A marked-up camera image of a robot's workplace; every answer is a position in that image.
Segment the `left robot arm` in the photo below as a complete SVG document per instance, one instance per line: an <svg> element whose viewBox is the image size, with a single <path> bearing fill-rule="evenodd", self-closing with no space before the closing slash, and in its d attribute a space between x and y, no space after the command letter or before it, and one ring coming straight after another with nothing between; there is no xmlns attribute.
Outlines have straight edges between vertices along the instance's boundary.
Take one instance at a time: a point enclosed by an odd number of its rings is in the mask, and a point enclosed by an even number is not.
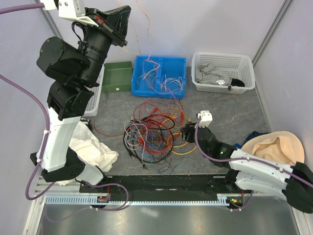
<svg viewBox="0 0 313 235"><path fill-rule="evenodd" d="M110 47L127 44L131 8L124 5L102 12L74 4L74 9L75 14L69 18L71 26L83 32L78 47L51 37L43 43L37 60L37 66L54 82L47 97L50 132L30 159L42 168L46 182L78 179L103 192L108 184L101 170L82 161L69 143L94 95L92 88L98 87Z"/></svg>

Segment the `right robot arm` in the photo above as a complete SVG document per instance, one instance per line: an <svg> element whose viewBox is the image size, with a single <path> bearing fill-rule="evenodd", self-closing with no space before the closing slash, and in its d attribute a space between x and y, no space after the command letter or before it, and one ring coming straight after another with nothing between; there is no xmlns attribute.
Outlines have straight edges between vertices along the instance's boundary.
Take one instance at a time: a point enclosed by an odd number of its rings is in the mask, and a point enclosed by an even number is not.
<svg viewBox="0 0 313 235"><path fill-rule="evenodd" d="M209 111L188 122L182 137L194 142L204 157L229 169L224 187L228 192L250 190L277 196L304 213L313 212L313 173L304 163L300 140L290 132L273 132L252 138L241 148L216 139L208 126Z"/></svg>

